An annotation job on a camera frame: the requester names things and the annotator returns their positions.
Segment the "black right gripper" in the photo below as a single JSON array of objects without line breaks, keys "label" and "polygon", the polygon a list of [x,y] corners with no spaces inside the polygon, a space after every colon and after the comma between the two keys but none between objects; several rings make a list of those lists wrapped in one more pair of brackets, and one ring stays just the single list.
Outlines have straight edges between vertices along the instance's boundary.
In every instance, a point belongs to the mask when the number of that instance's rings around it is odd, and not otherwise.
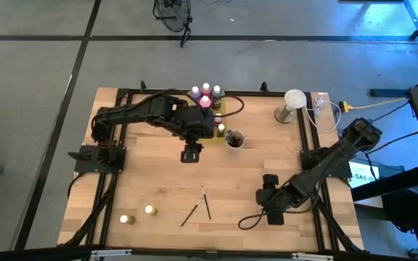
[{"label": "black right gripper", "polygon": [[283,211],[293,205],[293,188],[291,185],[280,188],[260,188],[255,192],[255,200],[262,210],[267,212],[269,225],[284,225]]}]

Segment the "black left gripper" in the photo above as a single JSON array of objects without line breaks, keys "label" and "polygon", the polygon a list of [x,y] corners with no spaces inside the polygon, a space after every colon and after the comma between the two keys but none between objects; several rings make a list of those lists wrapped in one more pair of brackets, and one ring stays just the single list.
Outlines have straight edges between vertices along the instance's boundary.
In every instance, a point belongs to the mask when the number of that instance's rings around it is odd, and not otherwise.
[{"label": "black left gripper", "polygon": [[[179,112],[180,132],[179,138],[185,141],[198,141],[199,139],[211,139],[214,137],[215,117],[210,109],[199,107],[185,107]],[[184,145],[181,152],[181,162],[199,162],[201,144]]]}]

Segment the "large dark green paint bottle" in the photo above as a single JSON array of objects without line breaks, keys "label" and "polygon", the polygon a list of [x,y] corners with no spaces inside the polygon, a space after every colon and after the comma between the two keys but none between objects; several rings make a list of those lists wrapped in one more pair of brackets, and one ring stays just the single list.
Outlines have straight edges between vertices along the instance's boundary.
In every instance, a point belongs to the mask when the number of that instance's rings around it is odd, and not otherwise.
[{"label": "large dark green paint bottle", "polygon": [[224,95],[224,92],[221,90],[220,86],[214,86],[212,90],[212,107],[214,110],[218,110],[221,106],[221,97]]}]

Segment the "ribbed beige paper cup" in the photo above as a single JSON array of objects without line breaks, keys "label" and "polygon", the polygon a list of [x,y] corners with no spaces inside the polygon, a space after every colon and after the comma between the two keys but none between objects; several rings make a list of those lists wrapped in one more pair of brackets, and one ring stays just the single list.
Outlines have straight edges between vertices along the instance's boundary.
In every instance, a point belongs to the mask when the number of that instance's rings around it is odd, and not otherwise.
[{"label": "ribbed beige paper cup", "polygon": [[[241,135],[244,135],[243,133],[241,133],[241,132],[239,132],[238,130],[232,130],[233,132],[234,132],[234,134],[236,135],[236,136],[241,136]],[[230,145],[228,145],[228,147],[230,147],[230,148],[232,148],[232,149],[241,149],[242,147],[232,147],[232,146],[230,146]]]}]

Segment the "yellow translucent plastic bin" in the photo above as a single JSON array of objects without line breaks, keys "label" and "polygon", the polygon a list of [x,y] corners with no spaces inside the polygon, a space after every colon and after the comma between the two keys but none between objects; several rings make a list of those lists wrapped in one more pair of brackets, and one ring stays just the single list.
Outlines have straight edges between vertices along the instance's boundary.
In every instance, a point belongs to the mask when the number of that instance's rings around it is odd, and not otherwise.
[{"label": "yellow translucent plastic bin", "polygon": [[[190,105],[199,104],[199,100],[196,100],[196,102],[193,102],[191,99],[188,99]],[[208,112],[212,112],[214,116],[216,113],[221,113],[222,115],[224,115],[227,112],[225,99],[221,97],[221,106],[218,110],[214,110],[212,106],[210,109],[205,109],[205,110],[207,110]],[[217,137],[217,126],[215,126],[214,123],[213,123],[213,135],[216,140],[221,140],[223,138],[223,137]]]}]

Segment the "white SA5 label sheet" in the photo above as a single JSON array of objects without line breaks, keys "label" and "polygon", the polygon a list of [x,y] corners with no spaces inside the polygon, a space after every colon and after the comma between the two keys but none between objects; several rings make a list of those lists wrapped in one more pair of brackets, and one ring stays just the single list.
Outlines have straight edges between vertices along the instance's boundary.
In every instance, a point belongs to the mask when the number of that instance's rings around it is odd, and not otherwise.
[{"label": "white SA5 label sheet", "polygon": [[351,177],[348,179],[348,183],[352,189],[374,182],[380,177],[379,168],[376,166],[370,167],[357,162],[349,162],[349,167]]}]

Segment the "white mushroom lamp, metal base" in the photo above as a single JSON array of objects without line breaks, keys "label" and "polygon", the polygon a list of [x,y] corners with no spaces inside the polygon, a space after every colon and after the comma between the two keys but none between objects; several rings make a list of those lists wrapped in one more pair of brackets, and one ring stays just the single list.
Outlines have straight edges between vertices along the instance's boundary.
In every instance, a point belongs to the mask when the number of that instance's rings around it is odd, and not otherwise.
[{"label": "white mushroom lamp, metal base", "polygon": [[284,104],[275,109],[274,117],[279,123],[291,123],[294,112],[305,107],[306,103],[306,95],[301,90],[290,89],[284,94]]}]

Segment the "black floor fan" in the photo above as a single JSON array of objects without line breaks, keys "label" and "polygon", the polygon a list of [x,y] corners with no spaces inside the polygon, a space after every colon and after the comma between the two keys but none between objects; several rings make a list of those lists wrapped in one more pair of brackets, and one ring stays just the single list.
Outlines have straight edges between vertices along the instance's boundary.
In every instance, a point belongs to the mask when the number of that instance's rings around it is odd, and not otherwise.
[{"label": "black floor fan", "polygon": [[191,1],[154,0],[152,14],[168,30],[174,33],[183,33],[180,40],[180,47],[183,48],[191,35],[191,29],[189,27],[192,23]]}]

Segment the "silver metal bracket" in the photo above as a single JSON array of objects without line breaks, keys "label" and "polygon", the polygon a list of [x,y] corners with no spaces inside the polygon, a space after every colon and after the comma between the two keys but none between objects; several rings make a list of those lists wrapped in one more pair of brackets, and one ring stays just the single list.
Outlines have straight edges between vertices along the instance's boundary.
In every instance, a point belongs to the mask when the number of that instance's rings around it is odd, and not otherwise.
[{"label": "silver metal bracket", "polygon": [[93,258],[106,258],[127,255],[132,255],[131,249],[102,249],[91,252],[91,257]]},{"label": "silver metal bracket", "polygon": [[304,252],[292,253],[292,259],[300,261],[334,261],[333,256],[322,254],[309,254]]}]

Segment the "black aluminium table frame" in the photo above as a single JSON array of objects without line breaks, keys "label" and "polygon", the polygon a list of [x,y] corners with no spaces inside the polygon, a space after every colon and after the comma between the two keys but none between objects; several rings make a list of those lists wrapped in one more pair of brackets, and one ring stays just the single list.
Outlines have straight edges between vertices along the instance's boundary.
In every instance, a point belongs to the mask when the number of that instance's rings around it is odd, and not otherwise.
[{"label": "black aluminium table frame", "polygon": [[[307,206],[286,214],[281,226],[255,219],[260,211],[255,191],[262,186],[263,175],[287,180],[300,171],[302,149],[330,146],[337,136],[313,133],[305,112],[297,113],[290,124],[277,122],[274,109],[283,103],[280,92],[232,91],[225,102],[225,124],[246,136],[245,145],[232,149],[223,139],[205,140],[196,164],[181,163],[184,144],[166,130],[145,123],[116,127],[113,141],[127,148],[122,172],[87,173],[73,185],[58,242],[74,236],[114,182],[109,203],[86,235],[87,244],[174,254],[342,249],[326,220]],[[147,205],[156,207],[157,214],[148,215]],[[134,216],[135,222],[121,223],[121,215]]]}]

